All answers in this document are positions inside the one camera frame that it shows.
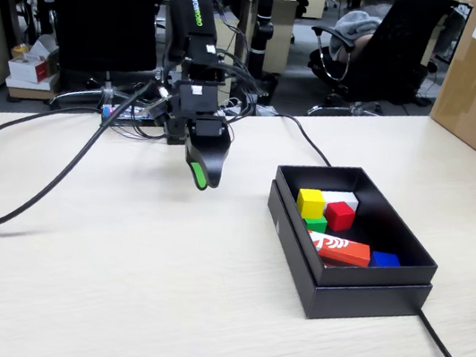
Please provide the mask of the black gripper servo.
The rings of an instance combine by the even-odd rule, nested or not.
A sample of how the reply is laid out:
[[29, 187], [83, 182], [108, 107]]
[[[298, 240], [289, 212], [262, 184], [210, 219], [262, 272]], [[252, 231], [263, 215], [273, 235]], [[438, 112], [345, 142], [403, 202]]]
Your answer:
[[218, 111], [217, 85], [178, 81], [170, 107], [167, 133], [185, 135], [185, 162], [198, 190], [216, 188], [221, 180], [231, 136]]

